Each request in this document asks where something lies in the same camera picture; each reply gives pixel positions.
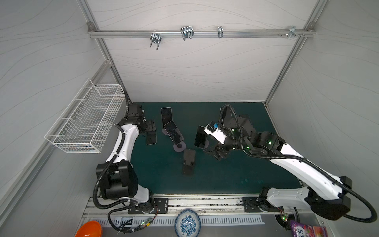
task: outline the blue and white bowl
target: blue and white bowl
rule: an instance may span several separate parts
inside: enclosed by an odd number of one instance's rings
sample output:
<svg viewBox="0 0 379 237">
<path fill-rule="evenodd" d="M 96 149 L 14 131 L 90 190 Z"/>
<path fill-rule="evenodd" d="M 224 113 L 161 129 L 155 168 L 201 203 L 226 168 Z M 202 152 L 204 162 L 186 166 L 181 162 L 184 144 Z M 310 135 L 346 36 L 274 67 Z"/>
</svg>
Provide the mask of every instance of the blue and white bowl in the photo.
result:
<svg viewBox="0 0 379 237">
<path fill-rule="evenodd" d="M 200 228 L 200 218 L 193 210 L 186 209 L 175 219 L 175 232 L 178 237 L 197 237 Z"/>
</svg>

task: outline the white wire basket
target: white wire basket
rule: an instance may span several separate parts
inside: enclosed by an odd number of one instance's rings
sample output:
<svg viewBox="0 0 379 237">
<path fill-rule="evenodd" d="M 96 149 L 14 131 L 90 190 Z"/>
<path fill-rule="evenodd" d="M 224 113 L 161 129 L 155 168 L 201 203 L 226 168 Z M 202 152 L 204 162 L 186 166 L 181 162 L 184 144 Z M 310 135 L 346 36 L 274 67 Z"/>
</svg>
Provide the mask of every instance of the white wire basket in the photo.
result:
<svg viewBox="0 0 379 237">
<path fill-rule="evenodd" d="M 100 153 L 124 99 L 119 84 L 88 79 L 45 138 L 66 153 Z"/>
</svg>

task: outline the robotic arm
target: robotic arm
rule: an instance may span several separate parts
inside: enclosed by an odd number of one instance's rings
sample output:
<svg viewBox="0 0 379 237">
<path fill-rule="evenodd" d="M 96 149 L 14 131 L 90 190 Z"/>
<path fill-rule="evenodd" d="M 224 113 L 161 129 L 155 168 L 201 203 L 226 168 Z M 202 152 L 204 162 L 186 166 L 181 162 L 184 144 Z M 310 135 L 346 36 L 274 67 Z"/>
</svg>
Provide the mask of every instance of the robotic arm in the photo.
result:
<svg viewBox="0 0 379 237">
<path fill-rule="evenodd" d="M 153 194 L 138 184 L 138 178 L 131 165 L 131 155 L 134 143 L 140 132 L 152 130 L 152 123 L 146 122 L 141 105 L 131 104 L 128 112 L 116 124 L 120 132 L 112 153 L 105 163 L 98 164 L 96 176 L 98 178 L 94 188 L 93 200 L 97 208 L 106 209 L 117 204 L 130 202 L 134 205 L 144 204 L 144 212 L 149 213 L 154 208 Z M 118 200 L 104 206 L 97 201 L 97 192 L 103 199 Z"/>
<path fill-rule="evenodd" d="M 377 213 L 373 206 L 351 190 L 351 179 L 324 171 L 297 153 L 284 139 L 271 132 L 258 133 L 248 115 L 237 116 L 229 104 L 221 108 L 218 123 L 212 121 L 204 131 L 218 140 L 215 146 L 205 150 L 216 159 L 226 158 L 229 151 L 242 150 L 250 157 L 270 160 L 308 185 L 298 189 L 264 187 L 254 203 L 258 208 L 310 208 L 317 215 L 329 220 L 337 220 L 343 216 L 359 222 L 376 221 Z M 351 193 L 369 208 L 370 218 L 357 218 L 346 214 L 350 211 L 347 193 Z"/>
</svg>

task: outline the purple package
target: purple package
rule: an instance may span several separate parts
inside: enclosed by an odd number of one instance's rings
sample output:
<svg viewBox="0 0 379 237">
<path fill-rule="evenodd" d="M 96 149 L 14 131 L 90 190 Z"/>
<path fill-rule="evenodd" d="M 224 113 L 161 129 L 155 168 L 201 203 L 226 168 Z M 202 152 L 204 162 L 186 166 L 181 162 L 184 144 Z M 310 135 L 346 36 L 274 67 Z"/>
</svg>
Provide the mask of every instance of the purple package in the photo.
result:
<svg viewBox="0 0 379 237">
<path fill-rule="evenodd" d="M 290 224 L 293 237 L 328 237 L 325 227 L 309 226 L 293 220 Z"/>
</svg>

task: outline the mounting plate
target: mounting plate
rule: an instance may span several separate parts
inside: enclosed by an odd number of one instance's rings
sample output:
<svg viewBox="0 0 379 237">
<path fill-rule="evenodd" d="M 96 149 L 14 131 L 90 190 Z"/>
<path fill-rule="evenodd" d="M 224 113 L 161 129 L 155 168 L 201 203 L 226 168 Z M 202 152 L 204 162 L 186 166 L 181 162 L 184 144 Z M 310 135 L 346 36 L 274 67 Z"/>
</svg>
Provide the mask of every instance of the mounting plate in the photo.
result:
<svg viewBox="0 0 379 237">
<path fill-rule="evenodd" d="M 154 202 L 158 207 L 155 207 L 154 210 L 152 210 L 150 213 L 144 213 L 142 212 L 139 207 L 143 206 L 144 204 L 140 204 L 137 207 L 131 207 L 128 209 L 129 215 L 135 215 L 135 214 L 155 214 L 157 212 L 158 208 L 158 214 L 167 214 L 168 210 L 168 198 L 154 198 Z"/>
<path fill-rule="evenodd" d="M 242 197 L 243 201 L 243 210 L 244 212 L 262 212 L 261 209 L 259 209 L 259 204 L 256 201 L 257 197 Z M 274 207 L 274 208 L 269 208 L 268 212 L 278 212 L 279 209 Z"/>
</svg>

